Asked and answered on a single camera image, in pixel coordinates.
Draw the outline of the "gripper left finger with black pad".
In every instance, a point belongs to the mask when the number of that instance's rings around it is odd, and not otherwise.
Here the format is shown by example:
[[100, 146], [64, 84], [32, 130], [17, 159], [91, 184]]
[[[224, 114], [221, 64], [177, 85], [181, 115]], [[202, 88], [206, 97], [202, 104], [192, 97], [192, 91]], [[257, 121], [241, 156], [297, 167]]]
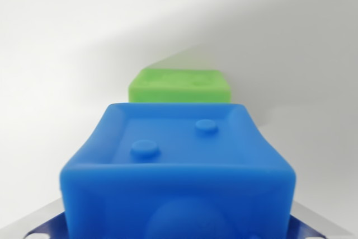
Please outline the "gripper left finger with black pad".
[[25, 238], [34, 228], [64, 212], [62, 199], [59, 198], [31, 214], [1, 228], [1, 238]]

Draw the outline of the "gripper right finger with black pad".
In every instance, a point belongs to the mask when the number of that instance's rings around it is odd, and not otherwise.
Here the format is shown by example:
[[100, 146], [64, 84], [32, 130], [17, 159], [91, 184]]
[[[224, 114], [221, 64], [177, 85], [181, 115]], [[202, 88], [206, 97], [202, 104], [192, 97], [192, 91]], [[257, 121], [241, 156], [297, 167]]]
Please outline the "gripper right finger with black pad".
[[287, 238], [357, 238], [356, 235], [294, 201]]

